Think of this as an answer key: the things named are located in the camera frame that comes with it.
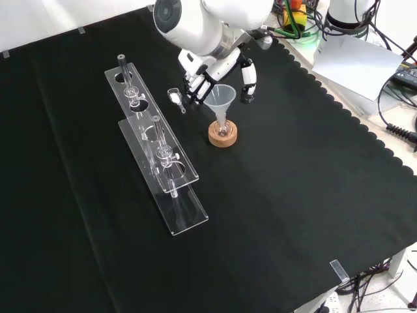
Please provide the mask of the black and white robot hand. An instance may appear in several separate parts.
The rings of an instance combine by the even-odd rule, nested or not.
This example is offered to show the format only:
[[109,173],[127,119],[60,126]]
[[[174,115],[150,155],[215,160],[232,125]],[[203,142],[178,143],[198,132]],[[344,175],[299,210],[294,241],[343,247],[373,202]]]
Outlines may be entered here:
[[187,50],[179,54],[184,74],[184,90],[190,102],[202,104],[216,84],[224,80],[234,69],[240,67],[243,87],[240,101],[249,104],[255,95],[257,73],[253,61],[235,48],[227,57],[198,56]]

